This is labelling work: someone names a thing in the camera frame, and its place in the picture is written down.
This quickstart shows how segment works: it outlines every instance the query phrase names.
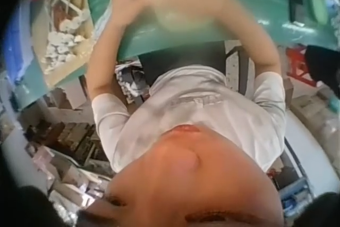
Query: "cardboard box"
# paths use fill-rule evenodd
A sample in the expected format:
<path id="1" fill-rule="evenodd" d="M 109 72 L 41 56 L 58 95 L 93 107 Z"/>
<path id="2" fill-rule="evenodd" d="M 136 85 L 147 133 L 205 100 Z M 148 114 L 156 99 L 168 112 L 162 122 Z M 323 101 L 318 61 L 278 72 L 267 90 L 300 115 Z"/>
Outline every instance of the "cardboard box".
<path id="1" fill-rule="evenodd" d="M 54 157 L 51 161 L 60 175 L 60 181 L 66 184 L 72 184 L 81 191 L 85 192 L 89 184 L 89 179 L 70 161 L 61 157 Z"/>
<path id="2" fill-rule="evenodd" d="M 38 169 L 44 169 L 45 165 L 50 163 L 54 154 L 45 146 L 40 146 L 34 154 L 32 160 Z"/>
<path id="3" fill-rule="evenodd" d="M 80 207 L 75 203 L 71 202 L 69 199 L 62 196 L 59 192 L 53 190 L 50 194 L 48 199 L 60 206 L 62 206 L 67 212 L 72 212 L 76 214 Z"/>
<path id="4" fill-rule="evenodd" d="M 91 196 L 79 190 L 72 184 L 55 182 L 53 185 L 53 190 L 79 207 L 87 207 L 94 201 Z"/>

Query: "red stool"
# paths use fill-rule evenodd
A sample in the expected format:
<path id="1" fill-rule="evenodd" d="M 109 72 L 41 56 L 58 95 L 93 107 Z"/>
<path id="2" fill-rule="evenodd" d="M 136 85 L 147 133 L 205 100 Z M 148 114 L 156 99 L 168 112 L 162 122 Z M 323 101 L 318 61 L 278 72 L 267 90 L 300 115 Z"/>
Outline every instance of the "red stool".
<path id="1" fill-rule="evenodd" d="M 287 75 L 310 86 L 316 87 L 317 83 L 314 80 L 304 77 L 306 74 L 309 74 L 304 54 L 302 53 L 304 50 L 304 46 L 286 49 L 286 55 L 288 56 L 291 64 L 291 70 L 288 71 Z"/>

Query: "white stone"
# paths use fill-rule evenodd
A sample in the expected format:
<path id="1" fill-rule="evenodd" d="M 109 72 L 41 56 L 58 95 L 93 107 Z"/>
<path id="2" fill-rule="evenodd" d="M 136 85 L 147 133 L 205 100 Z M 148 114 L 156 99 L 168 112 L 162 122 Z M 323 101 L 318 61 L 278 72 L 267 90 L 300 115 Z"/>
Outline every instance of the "white stone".
<path id="1" fill-rule="evenodd" d="M 71 30 L 71 23 L 72 21 L 69 19 L 65 19 L 63 20 L 60 24 L 59 24 L 59 30 L 62 32 L 67 32 L 69 33 L 69 31 Z"/>
<path id="2" fill-rule="evenodd" d="M 79 15 L 82 22 L 85 22 L 87 19 L 91 17 L 91 12 L 89 9 L 84 9 Z"/>
<path id="3" fill-rule="evenodd" d="M 65 53 L 68 53 L 70 49 L 67 46 L 60 45 L 58 46 L 57 51 L 59 54 L 65 54 Z"/>
<path id="4" fill-rule="evenodd" d="M 75 38 L 74 38 L 74 42 L 75 43 L 80 43 L 82 41 L 85 40 L 85 37 L 81 36 L 81 35 L 77 35 Z"/>
<path id="5" fill-rule="evenodd" d="M 60 62 L 65 62 L 65 61 L 66 61 L 66 58 L 67 58 L 67 55 L 66 55 L 66 54 L 61 54 L 61 55 L 59 55 L 59 57 L 58 57 L 58 61 L 60 61 Z"/>
<path id="6" fill-rule="evenodd" d="M 76 56 L 75 56 L 74 54 L 71 54 L 71 53 L 67 54 L 67 56 L 66 56 L 66 62 L 69 62 L 69 61 L 75 59 L 75 57 L 76 57 Z"/>
<path id="7" fill-rule="evenodd" d="M 70 28 L 73 30 L 77 30 L 81 26 L 82 22 L 83 22 L 82 19 L 79 16 L 76 16 L 72 19 Z"/>

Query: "blue object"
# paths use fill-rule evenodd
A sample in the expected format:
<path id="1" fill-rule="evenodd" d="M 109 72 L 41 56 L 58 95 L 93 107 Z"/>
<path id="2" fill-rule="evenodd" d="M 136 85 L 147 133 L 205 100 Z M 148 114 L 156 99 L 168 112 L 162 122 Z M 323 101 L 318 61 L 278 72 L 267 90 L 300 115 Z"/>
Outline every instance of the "blue object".
<path id="1" fill-rule="evenodd" d="M 30 0 L 21 0 L 14 11 L 3 40 L 8 80 L 19 82 L 34 59 L 30 33 Z"/>
<path id="2" fill-rule="evenodd" d="M 338 114 L 340 112 L 340 100 L 335 95 L 331 96 L 328 107 L 332 112 Z"/>

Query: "person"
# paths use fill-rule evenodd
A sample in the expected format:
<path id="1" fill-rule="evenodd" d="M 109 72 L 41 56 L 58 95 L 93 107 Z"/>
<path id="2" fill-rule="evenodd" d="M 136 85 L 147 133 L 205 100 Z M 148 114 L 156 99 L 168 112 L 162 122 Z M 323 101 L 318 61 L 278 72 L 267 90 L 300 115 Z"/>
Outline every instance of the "person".
<path id="1" fill-rule="evenodd" d="M 213 17 L 241 41 L 255 64 L 254 94 L 250 100 L 229 90 L 213 65 L 188 64 L 161 74 L 130 115 L 114 77 L 117 53 L 153 1 L 112 0 L 94 46 L 88 93 L 117 174 L 104 197 L 79 213 L 78 226 L 283 226 L 279 194 L 265 173 L 284 148 L 275 44 L 237 0 L 163 0 L 188 17 Z"/>

